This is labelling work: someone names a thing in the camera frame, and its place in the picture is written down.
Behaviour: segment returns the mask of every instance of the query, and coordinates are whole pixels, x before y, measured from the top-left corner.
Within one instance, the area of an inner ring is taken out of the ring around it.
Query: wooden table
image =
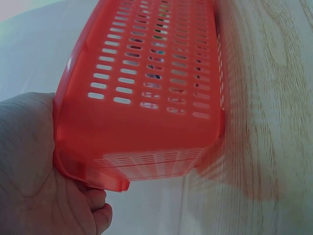
[[[225,135],[180,235],[313,235],[313,0],[217,0]]]

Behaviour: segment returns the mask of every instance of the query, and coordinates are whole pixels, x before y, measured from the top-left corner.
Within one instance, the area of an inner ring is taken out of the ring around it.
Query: skin
[[[0,102],[0,234],[100,235],[112,221],[103,190],[52,164],[53,94]]]

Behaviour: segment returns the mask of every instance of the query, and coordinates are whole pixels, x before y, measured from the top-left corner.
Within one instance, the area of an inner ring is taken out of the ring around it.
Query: finger
[[[96,234],[101,235],[112,223],[112,207],[105,204],[102,209],[96,210],[92,213],[94,222],[96,224]]]
[[[103,190],[92,189],[83,192],[83,194],[86,197],[87,203],[91,211],[95,211],[104,207],[107,194]]]
[[[77,186],[78,190],[81,192],[86,192],[88,191],[88,187],[86,187],[85,185],[83,185],[80,181],[78,180],[74,180],[75,185]]]

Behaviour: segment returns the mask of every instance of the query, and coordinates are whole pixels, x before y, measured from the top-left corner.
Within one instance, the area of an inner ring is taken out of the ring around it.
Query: white wall
[[[7,11],[0,3],[2,20],[58,0],[12,0],[17,1],[23,5]],[[56,91],[96,2],[61,1],[0,23],[0,100],[29,91]],[[128,192],[109,192],[114,218],[105,234],[178,235],[182,182],[182,178],[136,182]]]

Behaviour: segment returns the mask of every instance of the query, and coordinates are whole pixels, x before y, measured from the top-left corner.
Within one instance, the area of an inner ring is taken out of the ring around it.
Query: basket
[[[100,0],[54,99],[54,165],[93,188],[182,176],[220,133],[209,0]]]

